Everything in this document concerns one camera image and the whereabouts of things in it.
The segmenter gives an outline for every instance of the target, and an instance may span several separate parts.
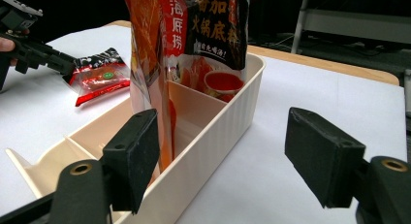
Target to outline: red snack packet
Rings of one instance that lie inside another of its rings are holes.
[[[76,107],[106,93],[130,85],[130,69],[114,48],[75,60],[68,83],[78,92]]]

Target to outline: brass screw hole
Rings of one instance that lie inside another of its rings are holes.
[[[70,174],[73,176],[79,176],[88,173],[91,170],[91,164],[78,164],[70,170]]]
[[[384,159],[382,164],[385,167],[397,172],[405,173],[408,171],[408,167],[405,164],[393,159]]]

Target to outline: white tabletop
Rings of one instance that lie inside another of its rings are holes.
[[[108,26],[49,43],[73,55],[116,48],[130,61],[130,29]],[[376,155],[406,161],[402,87],[263,57],[259,99],[250,128],[178,223],[356,223],[351,208],[322,209],[284,155],[288,110],[317,112]],[[11,70],[0,93],[0,215],[35,200],[6,148],[35,164],[52,145],[129,97],[128,88],[78,108],[77,93],[54,71]]]

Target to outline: white plastic tray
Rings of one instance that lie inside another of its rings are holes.
[[[264,59],[247,54],[247,83],[228,104],[170,84],[177,112],[176,158],[147,188],[138,214],[114,212],[115,223],[175,223],[238,139],[250,126]],[[102,148],[132,115],[127,99],[52,146],[34,165],[12,149],[7,153],[36,197],[55,191],[66,166],[82,159],[99,159]]]

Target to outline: orange food bag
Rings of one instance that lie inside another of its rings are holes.
[[[160,172],[173,161],[172,118],[167,77],[161,63],[159,0],[125,0],[132,22],[130,97],[133,112],[158,111]]]
[[[244,85],[249,0],[125,0],[132,22],[133,110],[159,112],[160,169],[174,159],[168,84],[229,102]]]

